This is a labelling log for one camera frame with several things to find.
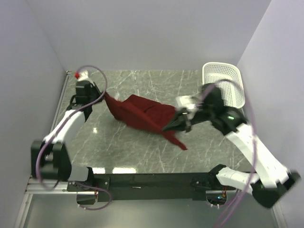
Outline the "dark red t-shirt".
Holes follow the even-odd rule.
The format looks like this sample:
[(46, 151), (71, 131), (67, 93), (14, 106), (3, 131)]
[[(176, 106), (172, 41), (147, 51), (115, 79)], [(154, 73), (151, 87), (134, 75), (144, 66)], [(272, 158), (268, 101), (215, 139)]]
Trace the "dark red t-shirt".
[(118, 101), (105, 93), (104, 98), (116, 120), (137, 130), (160, 134), (170, 143), (179, 146), (182, 150), (187, 150), (187, 147), (175, 137), (175, 131), (162, 130), (174, 117), (175, 107), (137, 95)]

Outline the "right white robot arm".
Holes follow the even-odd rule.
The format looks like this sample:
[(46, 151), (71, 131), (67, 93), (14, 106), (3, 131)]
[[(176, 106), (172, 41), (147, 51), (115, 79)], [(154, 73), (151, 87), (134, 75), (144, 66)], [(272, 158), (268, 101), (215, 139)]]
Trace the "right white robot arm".
[(231, 141), (252, 165), (253, 174), (220, 167), (209, 177), (209, 186), (215, 190), (229, 186), (251, 194), (264, 208), (273, 207), (301, 176), (280, 163), (261, 140), (254, 135), (253, 126), (243, 113), (226, 105), (217, 86), (202, 99), (200, 95), (176, 97), (176, 111), (164, 131), (190, 132), (192, 126), (205, 121)]

